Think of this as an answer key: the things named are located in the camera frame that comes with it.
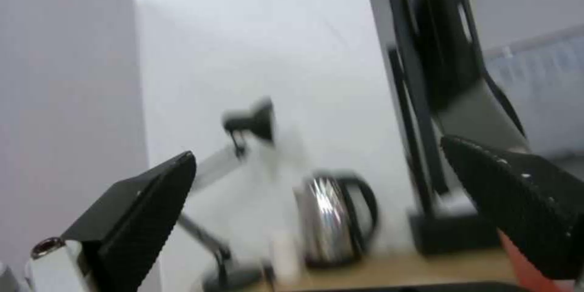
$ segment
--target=desk surface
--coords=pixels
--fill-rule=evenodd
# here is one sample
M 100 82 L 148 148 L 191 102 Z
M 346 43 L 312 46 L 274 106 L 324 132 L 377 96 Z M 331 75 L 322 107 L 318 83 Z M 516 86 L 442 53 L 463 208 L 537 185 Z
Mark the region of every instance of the desk surface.
M 516 282 L 505 252 L 487 250 L 430 259 L 419 255 L 372 257 L 342 269 L 307 271 L 296 284 L 276 286 L 276 291 L 479 281 Z M 269 292 L 271 289 L 266 283 L 260 283 L 248 291 Z

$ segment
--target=kettle handle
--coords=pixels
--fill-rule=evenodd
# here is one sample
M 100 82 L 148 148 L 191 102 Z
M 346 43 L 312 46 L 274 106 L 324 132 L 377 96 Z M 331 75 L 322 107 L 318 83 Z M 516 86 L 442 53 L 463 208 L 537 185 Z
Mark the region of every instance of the kettle handle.
M 377 207 L 377 199 L 375 198 L 375 194 L 373 193 L 373 190 L 366 182 L 357 177 L 345 177 L 340 179 L 340 182 L 341 182 L 340 185 L 342 185 L 345 190 L 348 190 L 348 187 L 350 186 L 357 187 L 361 194 L 363 195 L 363 199 L 365 199 L 367 208 L 371 213 L 371 228 L 369 229 L 369 231 L 361 234 L 361 236 L 363 236 L 362 238 L 363 245 L 361 247 L 363 249 L 367 249 L 369 243 L 371 242 L 373 236 L 375 235 L 377 226 L 379 224 L 379 209 Z

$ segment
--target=electric kettle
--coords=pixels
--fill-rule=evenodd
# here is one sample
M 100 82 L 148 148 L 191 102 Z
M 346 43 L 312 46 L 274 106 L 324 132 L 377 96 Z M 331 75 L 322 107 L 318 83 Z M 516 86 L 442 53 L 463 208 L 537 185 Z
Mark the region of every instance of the electric kettle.
M 371 227 L 361 231 L 350 190 L 363 194 Z M 362 258 L 378 225 L 377 201 L 371 187 L 356 176 L 316 174 L 294 191 L 308 267 L 336 267 Z

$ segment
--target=red object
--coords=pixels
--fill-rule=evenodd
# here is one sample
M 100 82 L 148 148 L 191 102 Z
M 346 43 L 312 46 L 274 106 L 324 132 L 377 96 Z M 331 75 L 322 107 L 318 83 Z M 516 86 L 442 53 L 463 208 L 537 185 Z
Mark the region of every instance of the red object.
M 573 292 L 572 284 L 557 283 L 544 277 L 503 232 L 499 231 L 499 235 L 520 286 L 532 292 Z

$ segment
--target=metal bolt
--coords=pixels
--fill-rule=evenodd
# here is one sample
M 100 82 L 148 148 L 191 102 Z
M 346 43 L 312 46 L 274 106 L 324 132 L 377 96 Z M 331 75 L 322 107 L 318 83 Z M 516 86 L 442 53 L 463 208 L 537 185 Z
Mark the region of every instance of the metal bolt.
M 40 259 L 49 253 L 58 250 L 65 246 L 65 241 L 60 237 L 50 237 L 39 242 L 32 250 L 31 257 L 36 260 Z

